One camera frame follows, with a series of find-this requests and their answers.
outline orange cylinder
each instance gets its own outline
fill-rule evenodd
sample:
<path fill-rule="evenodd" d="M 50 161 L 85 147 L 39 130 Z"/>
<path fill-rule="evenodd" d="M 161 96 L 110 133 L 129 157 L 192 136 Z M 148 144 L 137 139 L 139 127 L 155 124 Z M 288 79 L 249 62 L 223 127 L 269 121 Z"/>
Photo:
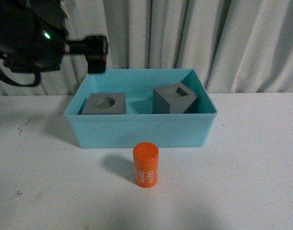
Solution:
<path fill-rule="evenodd" d="M 150 142 L 142 142 L 134 147 L 134 167 L 139 186 L 150 188 L 158 180 L 159 150 Z"/>

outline gray cube with square hole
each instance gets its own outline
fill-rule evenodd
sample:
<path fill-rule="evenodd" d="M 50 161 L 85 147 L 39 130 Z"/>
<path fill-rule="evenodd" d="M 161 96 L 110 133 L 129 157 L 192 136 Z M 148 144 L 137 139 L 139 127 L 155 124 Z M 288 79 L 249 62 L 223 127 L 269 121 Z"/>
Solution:
<path fill-rule="evenodd" d="M 126 114 L 125 93 L 91 93 L 81 114 Z"/>
<path fill-rule="evenodd" d="M 181 82 L 153 89 L 154 114 L 196 114 L 198 103 L 199 96 Z"/>

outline white table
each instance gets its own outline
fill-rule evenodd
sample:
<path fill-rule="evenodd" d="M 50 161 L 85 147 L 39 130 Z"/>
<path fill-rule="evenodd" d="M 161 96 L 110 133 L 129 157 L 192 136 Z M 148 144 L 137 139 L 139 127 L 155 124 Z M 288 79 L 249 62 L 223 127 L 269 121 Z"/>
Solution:
<path fill-rule="evenodd" d="M 293 93 L 211 94 L 203 147 L 160 148 L 135 184 L 132 149 L 81 149 L 71 96 L 0 97 L 0 230 L 293 230 Z"/>

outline light blue plastic bin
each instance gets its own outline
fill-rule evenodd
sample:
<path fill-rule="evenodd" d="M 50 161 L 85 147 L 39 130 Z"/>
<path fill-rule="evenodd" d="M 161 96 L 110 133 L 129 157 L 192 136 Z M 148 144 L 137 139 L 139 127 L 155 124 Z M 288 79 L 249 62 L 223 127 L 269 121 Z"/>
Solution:
<path fill-rule="evenodd" d="M 152 114 L 153 89 L 182 82 L 200 96 L 196 114 Z M 124 92 L 126 115 L 80 115 L 91 93 Z M 87 75 L 65 110 L 82 148 L 133 148 L 205 144 L 217 109 L 192 69 L 108 69 Z"/>

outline curtain fold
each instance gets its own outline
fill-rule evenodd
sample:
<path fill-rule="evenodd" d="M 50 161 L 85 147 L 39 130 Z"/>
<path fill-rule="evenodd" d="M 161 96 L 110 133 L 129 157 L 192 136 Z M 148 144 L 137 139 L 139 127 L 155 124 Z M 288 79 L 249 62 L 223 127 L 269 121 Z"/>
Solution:
<path fill-rule="evenodd" d="M 70 39 L 107 35 L 108 69 L 191 68 L 210 93 L 293 92 L 293 0 L 64 0 L 63 8 Z M 0 95 L 74 94 L 86 74 L 84 56 L 64 57 L 39 87 L 0 82 Z"/>

